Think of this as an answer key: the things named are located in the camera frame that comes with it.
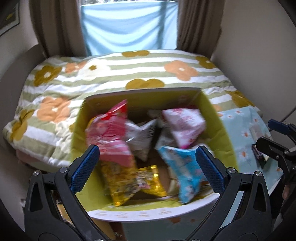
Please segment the person right hand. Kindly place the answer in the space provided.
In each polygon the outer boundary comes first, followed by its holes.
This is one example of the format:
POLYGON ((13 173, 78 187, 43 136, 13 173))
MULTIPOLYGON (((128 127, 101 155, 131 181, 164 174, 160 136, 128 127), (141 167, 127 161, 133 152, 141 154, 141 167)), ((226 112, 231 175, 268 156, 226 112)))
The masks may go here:
POLYGON ((283 189, 283 193, 282 193, 282 197, 284 200, 287 200, 290 196, 291 193, 291 185, 285 185, 284 189, 283 189))

